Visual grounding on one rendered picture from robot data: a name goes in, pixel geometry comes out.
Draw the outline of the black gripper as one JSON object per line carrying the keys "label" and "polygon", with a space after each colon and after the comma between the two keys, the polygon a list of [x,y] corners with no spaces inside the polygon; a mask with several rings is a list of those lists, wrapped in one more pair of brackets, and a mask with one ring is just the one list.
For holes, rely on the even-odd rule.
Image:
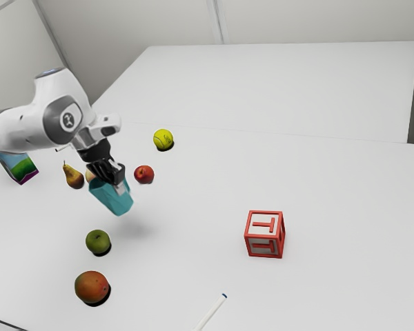
{"label": "black gripper", "polygon": [[125,181],[125,166],[112,160],[110,155],[111,145],[107,139],[102,139],[89,148],[78,150],[81,160],[86,162],[87,169],[99,180],[109,182],[118,195],[127,192]]}

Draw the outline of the teal faceted mug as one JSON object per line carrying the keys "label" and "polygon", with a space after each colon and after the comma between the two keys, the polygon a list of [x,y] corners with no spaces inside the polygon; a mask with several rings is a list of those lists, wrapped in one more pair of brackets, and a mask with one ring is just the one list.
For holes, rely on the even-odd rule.
{"label": "teal faceted mug", "polygon": [[126,180],[119,185],[111,185],[95,177],[89,182],[88,190],[116,216],[127,213],[134,203]]}

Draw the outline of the yellow-brown pear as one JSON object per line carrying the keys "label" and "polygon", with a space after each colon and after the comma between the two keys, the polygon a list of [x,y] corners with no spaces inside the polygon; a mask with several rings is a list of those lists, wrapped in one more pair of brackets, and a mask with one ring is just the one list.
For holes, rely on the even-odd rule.
{"label": "yellow-brown pear", "polygon": [[83,188],[85,179],[80,171],[68,165],[66,162],[63,163],[62,169],[66,176],[66,183],[71,188],[76,190]]}

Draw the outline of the red apple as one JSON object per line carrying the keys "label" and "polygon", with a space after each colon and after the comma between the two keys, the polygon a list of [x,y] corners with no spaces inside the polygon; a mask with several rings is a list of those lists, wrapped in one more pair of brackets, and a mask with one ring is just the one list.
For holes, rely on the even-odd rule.
{"label": "red apple", "polygon": [[149,165],[139,165],[133,172],[135,180],[140,184],[150,184],[155,178],[155,171]]}

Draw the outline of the yellow tennis ball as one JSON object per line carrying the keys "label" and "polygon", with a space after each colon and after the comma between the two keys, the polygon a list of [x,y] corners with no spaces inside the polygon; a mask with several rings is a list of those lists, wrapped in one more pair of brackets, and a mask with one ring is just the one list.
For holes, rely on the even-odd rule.
{"label": "yellow tennis ball", "polygon": [[153,135],[153,142],[159,150],[168,150],[174,143],[173,134],[167,129],[159,129]]}

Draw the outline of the green apple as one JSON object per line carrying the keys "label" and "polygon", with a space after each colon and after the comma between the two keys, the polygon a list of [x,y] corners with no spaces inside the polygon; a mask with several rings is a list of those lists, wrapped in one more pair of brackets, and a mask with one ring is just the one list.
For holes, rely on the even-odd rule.
{"label": "green apple", "polygon": [[105,253],[110,248],[110,237],[103,230],[92,230],[86,235],[86,247],[93,254]]}

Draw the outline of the blue green purple carton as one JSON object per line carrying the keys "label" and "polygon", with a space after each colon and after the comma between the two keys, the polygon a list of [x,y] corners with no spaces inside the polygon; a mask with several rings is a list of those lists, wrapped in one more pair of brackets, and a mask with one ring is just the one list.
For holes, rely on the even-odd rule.
{"label": "blue green purple carton", "polygon": [[10,154],[0,152],[0,164],[9,177],[19,185],[23,185],[39,173],[28,153]]}

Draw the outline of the red-green mango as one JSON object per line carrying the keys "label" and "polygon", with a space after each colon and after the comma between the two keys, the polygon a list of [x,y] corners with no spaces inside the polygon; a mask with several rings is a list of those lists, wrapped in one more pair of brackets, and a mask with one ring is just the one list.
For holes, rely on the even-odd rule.
{"label": "red-green mango", "polygon": [[75,294],[87,304],[103,301],[109,292],[110,284],[107,278],[98,271],[82,272],[75,279]]}

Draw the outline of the red letter block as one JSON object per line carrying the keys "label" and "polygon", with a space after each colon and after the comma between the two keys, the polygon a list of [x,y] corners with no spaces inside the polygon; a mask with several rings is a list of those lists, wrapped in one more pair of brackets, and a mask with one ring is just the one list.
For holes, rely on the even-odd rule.
{"label": "red letter block", "polygon": [[286,230],[282,211],[250,210],[244,241],[250,257],[281,259]]}

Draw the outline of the white marker pen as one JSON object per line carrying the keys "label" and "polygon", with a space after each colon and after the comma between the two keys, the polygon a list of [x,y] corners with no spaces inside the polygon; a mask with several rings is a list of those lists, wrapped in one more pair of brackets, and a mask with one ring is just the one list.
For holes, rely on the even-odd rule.
{"label": "white marker pen", "polygon": [[205,315],[197,322],[197,324],[192,328],[191,331],[203,331],[206,324],[212,319],[212,317],[216,314],[218,309],[220,309],[220,307],[224,304],[227,298],[227,294],[221,293],[219,298],[212,304],[207,313],[205,313]]}

